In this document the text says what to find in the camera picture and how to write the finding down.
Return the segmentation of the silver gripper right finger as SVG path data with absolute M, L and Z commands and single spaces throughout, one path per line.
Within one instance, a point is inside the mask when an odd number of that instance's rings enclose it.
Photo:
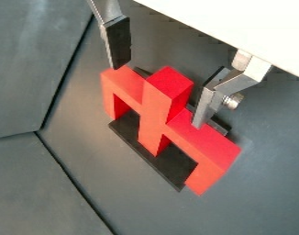
M 202 127 L 223 106 L 230 110 L 238 108 L 243 100 L 240 91 L 259 84 L 271 68 L 270 62 L 243 50 L 235 53 L 232 69 L 222 67 L 204 84 L 191 121 L 195 128 Z

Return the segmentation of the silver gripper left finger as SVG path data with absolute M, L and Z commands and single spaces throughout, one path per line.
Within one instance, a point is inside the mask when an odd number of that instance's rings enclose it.
M 118 0 L 87 0 L 99 23 L 111 67 L 118 70 L 131 60 L 130 17 Z

